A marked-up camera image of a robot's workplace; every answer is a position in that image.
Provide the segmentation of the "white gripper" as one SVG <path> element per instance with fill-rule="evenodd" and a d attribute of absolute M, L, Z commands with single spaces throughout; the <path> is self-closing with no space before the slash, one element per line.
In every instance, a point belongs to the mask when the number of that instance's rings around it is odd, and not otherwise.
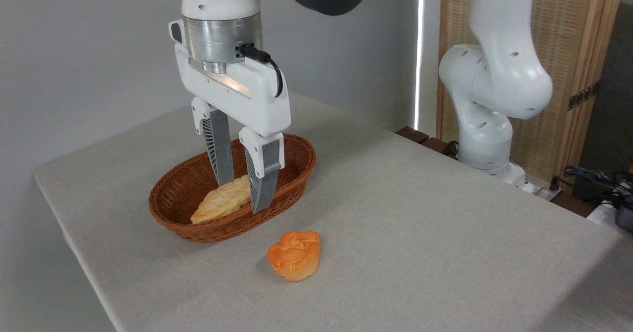
<path fill-rule="evenodd" d="M 245 59 L 226 66 L 226 73 L 206 71 L 176 43 L 176 59 L 184 87 L 195 97 L 191 109 L 196 132 L 203 136 L 219 186 L 235 179 L 228 116 L 242 123 L 239 139 L 245 149 L 253 213 L 271 205 L 278 173 L 285 167 L 283 134 L 291 125 L 287 86 L 276 97 L 276 71 Z"/>

